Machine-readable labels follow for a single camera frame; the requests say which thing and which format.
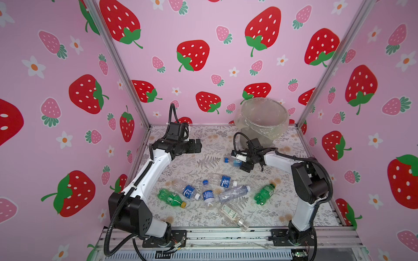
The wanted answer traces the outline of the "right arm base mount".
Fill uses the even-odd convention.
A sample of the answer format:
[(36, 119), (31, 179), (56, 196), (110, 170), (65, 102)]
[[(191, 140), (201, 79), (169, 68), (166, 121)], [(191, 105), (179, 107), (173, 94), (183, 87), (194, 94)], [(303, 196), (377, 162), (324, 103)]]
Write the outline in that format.
[(312, 228), (305, 231), (299, 231), (290, 226), (287, 229), (271, 229), (271, 236), (268, 241), (272, 241), (274, 246), (315, 246), (317, 245), (316, 235)]

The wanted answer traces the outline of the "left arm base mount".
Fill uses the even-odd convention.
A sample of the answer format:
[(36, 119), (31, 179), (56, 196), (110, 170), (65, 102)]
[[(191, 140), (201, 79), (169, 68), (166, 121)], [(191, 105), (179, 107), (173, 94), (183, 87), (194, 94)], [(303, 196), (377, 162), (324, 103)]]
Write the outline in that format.
[(172, 224), (163, 221), (166, 225), (166, 231), (163, 237), (159, 238), (152, 235), (146, 235), (143, 240), (143, 248), (169, 248), (179, 249), (186, 246), (187, 230), (173, 229)]

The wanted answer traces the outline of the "Fiji bottle red flower label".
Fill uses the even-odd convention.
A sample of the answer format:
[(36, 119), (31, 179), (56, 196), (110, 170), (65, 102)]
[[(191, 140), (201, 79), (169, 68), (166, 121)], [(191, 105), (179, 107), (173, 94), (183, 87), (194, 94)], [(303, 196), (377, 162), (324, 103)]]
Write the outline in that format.
[(242, 166), (242, 163), (243, 163), (242, 161), (240, 161), (240, 160), (238, 160), (238, 159), (236, 159), (232, 156), (225, 157), (224, 162), (229, 164), (230, 166), (238, 167), (238, 168), (240, 168)]

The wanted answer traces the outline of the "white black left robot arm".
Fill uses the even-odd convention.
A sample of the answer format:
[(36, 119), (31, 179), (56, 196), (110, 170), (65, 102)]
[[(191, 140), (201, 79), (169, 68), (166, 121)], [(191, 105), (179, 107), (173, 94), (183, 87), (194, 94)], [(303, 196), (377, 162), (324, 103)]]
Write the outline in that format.
[(151, 192), (163, 171), (175, 157), (182, 154), (200, 153), (200, 139), (172, 141), (159, 139), (149, 145), (150, 158), (125, 189), (114, 192), (108, 200), (111, 223), (106, 239), (110, 239), (113, 230), (119, 229), (141, 239), (156, 238), (167, 244), (171, 240), (172, 229), (167, 222), (154, 219), (147, 206)]

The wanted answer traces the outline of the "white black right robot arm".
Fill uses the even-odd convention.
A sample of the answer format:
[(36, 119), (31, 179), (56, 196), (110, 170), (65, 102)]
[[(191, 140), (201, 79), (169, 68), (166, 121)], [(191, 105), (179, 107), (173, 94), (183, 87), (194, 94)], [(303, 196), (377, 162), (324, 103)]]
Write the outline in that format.
[(299, 158), (278, 152), (277, 149), (247, 149), (231, 154), (243, 162), (249, 172), (255, 164), (276, 167), (292, 174), (298, 203), (288, 224), (287, 239), (293, 245), (303, 243), (314, 233), (314, 219), (321, 204), (333, 196), (333, 187), (326, 169), (314, 158)]

